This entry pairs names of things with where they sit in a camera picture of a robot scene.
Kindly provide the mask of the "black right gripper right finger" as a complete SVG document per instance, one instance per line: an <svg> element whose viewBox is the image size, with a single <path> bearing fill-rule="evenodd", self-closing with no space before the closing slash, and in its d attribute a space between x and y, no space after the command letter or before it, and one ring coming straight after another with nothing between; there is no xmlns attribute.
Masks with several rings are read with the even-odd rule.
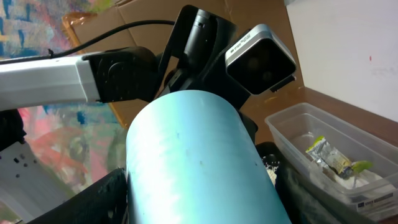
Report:
<svg viewBox="0 0 398 224"><path fill-rule="evenodd" d="M283 163L276 175L275 189L292 223L374 223Z"/></svg>

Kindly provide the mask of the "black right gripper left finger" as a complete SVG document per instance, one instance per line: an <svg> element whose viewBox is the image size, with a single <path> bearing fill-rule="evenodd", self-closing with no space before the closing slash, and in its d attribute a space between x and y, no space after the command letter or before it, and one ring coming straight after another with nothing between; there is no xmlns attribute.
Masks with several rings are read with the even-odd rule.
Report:
<svg viewBox="0 0 398 224"><path fill-rule="evenodd" d="M29 224L123 223L126 208L125 170L117 168Z"/></svg>

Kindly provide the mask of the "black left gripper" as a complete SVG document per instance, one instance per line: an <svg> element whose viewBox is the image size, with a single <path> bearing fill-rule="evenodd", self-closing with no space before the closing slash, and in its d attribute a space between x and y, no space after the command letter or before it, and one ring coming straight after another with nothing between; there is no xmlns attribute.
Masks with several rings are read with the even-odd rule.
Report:
<svg viewBox="0 0 398 224"><path fill-rule="evenodd" d="M239 111L250 93L228 75L224 59L235 32L232 22L195 6L184 6L162 54L159 73L165 75L171 57L177 58L178 64L166 76L159 95L180 90L208 91Z"/></svg>

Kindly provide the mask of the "white rice pile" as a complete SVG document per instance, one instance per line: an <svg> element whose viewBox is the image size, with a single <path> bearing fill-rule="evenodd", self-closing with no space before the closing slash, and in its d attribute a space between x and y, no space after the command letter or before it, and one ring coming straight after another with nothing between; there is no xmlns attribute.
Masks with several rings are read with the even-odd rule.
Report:
<svg viewBox="0 0 398 224"><path fill-rule="evenodd" d="M266 171L271 179L273 185L276 183L277 174L276 171L279 168L279 161L277 160L276 156L273 154L266 155L262 158L262 162Z"/></svg>

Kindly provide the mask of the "silver green snack wrapper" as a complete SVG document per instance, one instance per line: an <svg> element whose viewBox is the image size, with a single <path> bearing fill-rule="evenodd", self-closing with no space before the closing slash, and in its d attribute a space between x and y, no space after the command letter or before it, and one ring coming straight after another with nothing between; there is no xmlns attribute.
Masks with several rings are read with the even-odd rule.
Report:
<svg viewBox="0 0 398 224"><path fill-rule="evenodd" d="M316 163L331 169L338 177L350 177L368 170L373 166L370 161L352 161L336 147L332 146L324 136L316 138L315 142L305 151Z"/></svg>

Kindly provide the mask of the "light blue cup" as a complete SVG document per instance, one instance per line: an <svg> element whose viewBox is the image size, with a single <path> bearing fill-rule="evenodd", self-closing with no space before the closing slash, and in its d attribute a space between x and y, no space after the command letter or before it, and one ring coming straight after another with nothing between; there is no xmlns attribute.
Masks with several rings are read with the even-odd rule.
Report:
<svg viewBox="0 0 398 224"><path fill-rule="evenodd" d="M206 91L169 93L126 138L130 223L288 223L236 109Z"/></svg>

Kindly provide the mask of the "white paper napkin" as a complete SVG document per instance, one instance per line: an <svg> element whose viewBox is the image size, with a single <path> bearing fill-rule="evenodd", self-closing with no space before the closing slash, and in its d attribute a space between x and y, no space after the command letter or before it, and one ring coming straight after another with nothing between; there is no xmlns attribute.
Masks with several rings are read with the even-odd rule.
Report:
<svg viewBox="0 0 398 224"><path fill-rule="evenodd" d="M344 179L327 164L312 161L308 167L308 176L313 184L334 197L349 197L358 194L371 198L397 190L397 187L370 170L352 172Z"/></svg>

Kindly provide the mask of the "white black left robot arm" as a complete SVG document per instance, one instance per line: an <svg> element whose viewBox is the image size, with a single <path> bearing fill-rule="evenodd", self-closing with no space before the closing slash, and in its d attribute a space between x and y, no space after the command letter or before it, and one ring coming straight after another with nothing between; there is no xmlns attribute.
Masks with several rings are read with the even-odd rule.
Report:
<svg viewBox="0 0 398 224"><path fill-rule="evenodd" d="M144 47L85 55L75 47L3 60L1 109L140 99L147 106L133 121L137 128L171 129L173 123L192 128L195 116L210 107L206 98L212 97L222 111L239 115L251 90L232 67L248 58L267 27L259 24L232 42L233 23L192 5L182 8L172 27L160 57Z"/></svg>

